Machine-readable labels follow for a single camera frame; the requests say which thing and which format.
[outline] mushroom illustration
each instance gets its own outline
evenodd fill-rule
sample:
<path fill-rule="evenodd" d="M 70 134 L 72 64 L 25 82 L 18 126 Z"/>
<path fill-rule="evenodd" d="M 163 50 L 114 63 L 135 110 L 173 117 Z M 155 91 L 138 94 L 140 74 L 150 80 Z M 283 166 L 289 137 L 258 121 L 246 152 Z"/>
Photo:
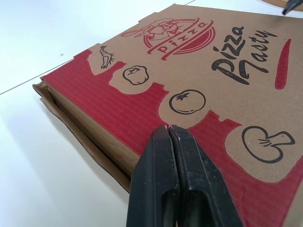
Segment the mushroom illustration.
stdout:
<path fill-rule="evenodd" d="M 135 65 L 123 71 L 123 78 L 132 85 L 140 85 L 149 79 L 147 68 L 145 66 Z"/>
<path fill-rule="evenodd" d="M 286 131 L 269 136 L 259 126 L 250 126 L 243 130 L 242 141 L 246 150 L 263 163 L 276 163 L 283 158 L 282 145 L 295 144 L 294 138 Z"/>

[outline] white surface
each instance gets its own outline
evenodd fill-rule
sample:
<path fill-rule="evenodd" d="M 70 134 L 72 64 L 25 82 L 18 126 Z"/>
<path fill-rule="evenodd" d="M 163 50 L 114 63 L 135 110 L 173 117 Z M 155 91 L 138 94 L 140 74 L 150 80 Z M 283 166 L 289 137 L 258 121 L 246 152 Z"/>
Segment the white surface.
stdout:
<path fill-rule="evenodd" d="M 0 93 L 174 2 L 187 3 L 2 1 Z M 196 0 L 191 5 L 281 13 L 260 0 Z M 39 101 L 31 87 L 39 81 L 0 95 L 0 227 L 125 226 L 128 194 Z"/>
<path fill-rule="evenodd" d="M 33 90 L 0 96 L 0 226 L 122 227 L 128 193 Z"/>
<path fill-rule="evenodd" d="M 196 0 L 189 5 L 283 16 L 282 8 L 261 0 Z M 291 11 L 286 16 L 303 18 L 303 12 Z"/>
<path fill-rule="evenodd" d="M 0 0 L 0 94 L 189 0 Z"/>

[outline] pizza logo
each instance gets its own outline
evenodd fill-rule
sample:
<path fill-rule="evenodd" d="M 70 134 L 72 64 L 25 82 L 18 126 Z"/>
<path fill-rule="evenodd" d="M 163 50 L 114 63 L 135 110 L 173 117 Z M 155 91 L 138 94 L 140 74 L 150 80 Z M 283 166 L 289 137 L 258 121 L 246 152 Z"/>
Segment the pizza logo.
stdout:
<path fill-rule="evenodd" d="M 143 37 L 149 48 L 148 54 L 160 52 L 162 60 L 166 61 L 171 54 L 185 54 L 203 49 L 215 37 L 213 21 L 201 22 L 194 19 L 157 20 L 140 30 L 125 32 L 121 36 L 135 35 Z"/>

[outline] cardboard box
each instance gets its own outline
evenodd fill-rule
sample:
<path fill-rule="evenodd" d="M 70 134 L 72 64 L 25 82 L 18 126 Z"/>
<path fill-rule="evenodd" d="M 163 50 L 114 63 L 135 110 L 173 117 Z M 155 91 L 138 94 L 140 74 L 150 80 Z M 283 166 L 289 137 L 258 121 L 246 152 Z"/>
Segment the cardboard box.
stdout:
<path fill-rule="evenodd" d="M 300 226 L 301 25 L 172 5 L 76 55 L 36 90 L 125 188 L 150 133 L 176 124 L 219 167 L 245 226 Z"/>

